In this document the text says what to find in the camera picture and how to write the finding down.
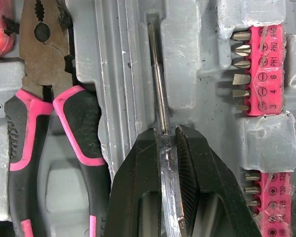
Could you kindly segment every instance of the rusty pliers head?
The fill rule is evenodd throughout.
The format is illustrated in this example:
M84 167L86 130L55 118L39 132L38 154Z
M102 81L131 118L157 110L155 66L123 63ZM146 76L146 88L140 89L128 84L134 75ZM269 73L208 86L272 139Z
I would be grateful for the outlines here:
M20 24L19 51L27 74L24 81L52 86L55 97L73 85L72 75L65 72L70 49L60 16L56 0L25 0Z

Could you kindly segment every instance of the wire cutter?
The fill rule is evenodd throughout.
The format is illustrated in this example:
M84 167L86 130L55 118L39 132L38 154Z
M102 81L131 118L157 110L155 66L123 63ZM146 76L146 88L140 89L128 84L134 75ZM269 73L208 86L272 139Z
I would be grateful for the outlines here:
M89 200L89 236L102 236L111 179L98 139L97 98L74 86L69 43L55 0L25 0L19 51L25 62L22 88L5 103L10 168L9 204L17 237L44 237L37 201L37 172L50 114L55 109L79 160ZM54 100L51 103L51 88Z

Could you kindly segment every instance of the metal tool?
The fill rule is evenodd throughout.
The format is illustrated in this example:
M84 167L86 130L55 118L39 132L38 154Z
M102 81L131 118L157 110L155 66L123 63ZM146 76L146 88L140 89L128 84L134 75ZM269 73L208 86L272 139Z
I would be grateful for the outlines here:
M257 186L251 186L251 187L244 187L243 192L245 194L260 194L261 188Z
M159 148L162 205L168 237L186 236L185 220L179 185L178 157L169 123L169 108L162 66L159 63L157 40L153 24L148 25L152 58L155 104L162 146Z
M232 65L239 69L249 69L251 67L251 62L248 60L243 60L239 62L232 62Z
M261 201L258 199L247 200L248 206L261 206Z
M246 173L244 174L245 181L257 181L261 180L261 173Z
M101 154L95 95L74 86L72 56L54 0L26 0L20 24L19 51L25 62L22 89L5 103L8 121L9 202L18 237L44 237L37 202L37 171L49 117L56 111L78 158L89 199L90 237L100 236L110 196L110 174ZM54 101L51 104L50 88Z
M249 42L251 39L251 31L239 31L232 34L231 39L234 41Z
M233 49L233 52L238 54L239 56L249 56L251 54L251 45L243 44L241 46L237 46Z
M248 111L248 110L250 110L250 106L249 105L237 105L236 110L238 110L238 111Z
M251 76L247 74L235 74L233 77L233 85L246 85L251 82Z
M250 96L249 90L232 90L232 96L233 97L246 97Z

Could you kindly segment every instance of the screwdriver bit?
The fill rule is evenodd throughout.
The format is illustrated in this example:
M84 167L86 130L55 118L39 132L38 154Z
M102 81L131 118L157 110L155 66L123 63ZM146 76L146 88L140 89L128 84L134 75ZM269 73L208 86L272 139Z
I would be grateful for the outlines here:
M257 181L257 180L261 180L261 174L260 173L244 174L244 179L246 181Z
M244 45L234 48L233 52L238 54L239 56L246 57L251 54L251 49L252 49L251 45L244 44Z
M247 97L250 96L250 91L248 90L232 90L233 97Z
M244 187L243 192L245 194L260 194L261 188L257 186Z
M237 105L236 109L238 111L247 111L247 110L250 110L250 106L249 105Z
M247 200L247 205L248 206L261 206L261 201L259 199Z
M231 39L234 41L249 42L251 39L250 31L240 31L232 34Z
M250 84L251 76L247 74L235 74L233 77L233 85L245 85Z
M249 69L251 67L251 62L248 60L243 60L239 62L233 62L232 65L239 69Z

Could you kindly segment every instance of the torx bit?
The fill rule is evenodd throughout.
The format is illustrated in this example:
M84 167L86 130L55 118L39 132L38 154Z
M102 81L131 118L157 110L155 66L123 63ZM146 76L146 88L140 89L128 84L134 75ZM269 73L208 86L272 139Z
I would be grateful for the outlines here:
M245 85L250 84L251 76L247 74L235 74L233 77L233 85Z
M244 179L246 181L257 181L261 180L261 174L260 173L250 173L250 174L244 174Z
M251 54L251 45L244 44L239 47L233 49L233 52L238 54L239 56L246 57Z
M250 31L239 31L232 34L231 39L234 41L249 42L251 39Z
M243 192L245 194L260 194L261 188L257 186L244 187Z
M247 200L247 205L248 206L261 206L261 201L259 199Z
M247 111L247 110L250 110L250 106L249 105L237 105L236 109L238 111Z
M239 69L249 69L251 67L251 62L248 60L243 60L239 62L233 62L232 65Z
M232 90L233 97L248 97L250 96L250 91L248 90Z

